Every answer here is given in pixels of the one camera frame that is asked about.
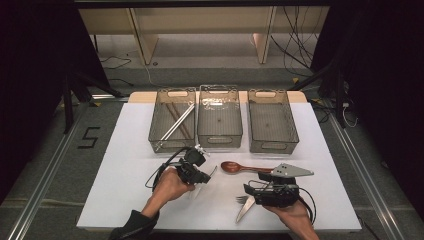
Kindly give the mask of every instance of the black wall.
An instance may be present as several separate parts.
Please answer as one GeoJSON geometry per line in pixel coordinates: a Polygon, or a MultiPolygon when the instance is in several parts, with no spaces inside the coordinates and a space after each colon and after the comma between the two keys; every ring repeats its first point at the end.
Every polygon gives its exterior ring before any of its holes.
{"type": "Polygon", "coordinates": [[[33,2],[0,3],[0,202],[40,144],[65,76],[79,70],[109,86],[77,9],[33,2]]]}

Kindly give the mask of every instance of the floor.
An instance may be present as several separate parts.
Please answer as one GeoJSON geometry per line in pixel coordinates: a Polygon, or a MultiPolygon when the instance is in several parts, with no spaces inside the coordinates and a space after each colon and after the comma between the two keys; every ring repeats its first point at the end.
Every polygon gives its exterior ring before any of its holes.
{"type": "MultiPolygon", "coordinates": [[[[288,34],[273,36],[286,48],[288,34]]],[[[302,36],[313,53],[315,35],[302,36]]],[[[141,65],[132,36],[97,36],[99,58],[112,88],[123,93],[155,90],[161,86],[199,86],[205,83],[237,84],[240,89],[289,88],[311,72],[270,43],[266,64],[259,64],[250,34],[160,36],[152,62],[141,65]]],[[[310,60],[290,44],[287,51],[300,62],[310,60]]],[[[422,239],[423,221],[385,168],[366,129],[354,111],[346,111],[345,129],[334,119],[332,99],[319,99],[317,81],[302,91],[317,105],[316,116],[363,229],[356,233],[319,233],[321,239],[422,239]]],[[[91,88],[94,95],[105,95],[91,88]]],[[[74,100],[75,127],[64,130],[62,105],[52,116],[34,160],[29,162],[7,199],[0,206],[0,239],[107,239],[108,232],[75,227],[85,199],[126,99],[96,99],[90,104],[74,100]],[[94,148],[83,139],[95,134],[94,148]]],[[[171,239],[216,239],[221,235],[173,235],[171,239]]],[[[153,239],[170,239],[155,235],[153,239]]],[[[237,235],[233,239],[281,239],[281,235],[237,235]]]]}

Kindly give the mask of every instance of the metal fork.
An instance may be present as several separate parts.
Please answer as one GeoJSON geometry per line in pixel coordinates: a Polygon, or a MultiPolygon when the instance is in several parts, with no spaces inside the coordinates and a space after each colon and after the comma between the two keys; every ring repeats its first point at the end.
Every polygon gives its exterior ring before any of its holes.
{"type": "Polygon", "coordinates": [[[249,198],[248,195],[246,195],[246,196],[239,196],[239,197],[236,197],[236,201],[238,203],[240,203],[240,204],[245,204],[248,198],[249,198]]]}

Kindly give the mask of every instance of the aluminum rail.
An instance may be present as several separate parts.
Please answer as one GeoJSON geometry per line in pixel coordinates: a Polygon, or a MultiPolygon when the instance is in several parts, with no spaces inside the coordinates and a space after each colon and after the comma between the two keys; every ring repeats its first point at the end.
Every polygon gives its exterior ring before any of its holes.
{"type": "MultiPolygon", "coordinates": [[[[326,107],[332,107],[331,103],[324,101],[326,107]]],[[[374,183],[370,173],[368,172],[365,164],[362,161],[361,156],[356,150],[355,146],[352,143],[346,129],[342,129],[338,124],[336,118],[333,114],[330,116],[330,122],[333,125],[334,130],[336,131],[337,136],[339,137],[340,142],[343,145],[344,150],[346,151],[349,160],[355,170],[358,178],[362,184],[362,187],[365,190],[365,193],[368,196],[374,210],[380,219],[380,222],[388,236],[391,240],[401,240],[405,239],[399,224],[392,211],[389,209],[386,201],[381,195],[378,187],[374,183]]]]}
{"type": "Polygon", "coordinates": [[[7,238],[8,240],[20,240],[25,237],[25,234],[28,231],[32,220],[34,219],[35,214],[37,213],[38,208],[44,196],[46,195],[47,190],[49,189],[50,184],[56,175],[57,170],[60,167],[60,164],[62,163],[66,151],[69,148],[70,142],[73,139],[76,129],[78,127],[78,123],[87,109],[88,103],[82,103],[77,108],[75,114],[75,123],[72,125],[69,132],[62,137],[62,140],[60,141],[59,146],[53,154],[53,157],[51,158],[49,165],[44,171],[43,176],[41,177],[37,187],[35,188],[30,199],[28,200],[28,203],[22,210],[20,216],[18,217],[12,230],[10,231],[9,236],[7,238]]]}

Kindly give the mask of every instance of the black sleeve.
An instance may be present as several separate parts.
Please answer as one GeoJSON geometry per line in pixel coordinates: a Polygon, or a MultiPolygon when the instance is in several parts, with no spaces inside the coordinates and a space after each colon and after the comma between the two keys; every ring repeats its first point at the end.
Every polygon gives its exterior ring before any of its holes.
{"type": "Polygon", "coordinates": [[[144,240],[155,227],[159,219],[159,213],[152,218],[142,215],[136,210],[132,210],[131,216],[123,227],[113,229],[109,240],[137,239],[144,240]]]}

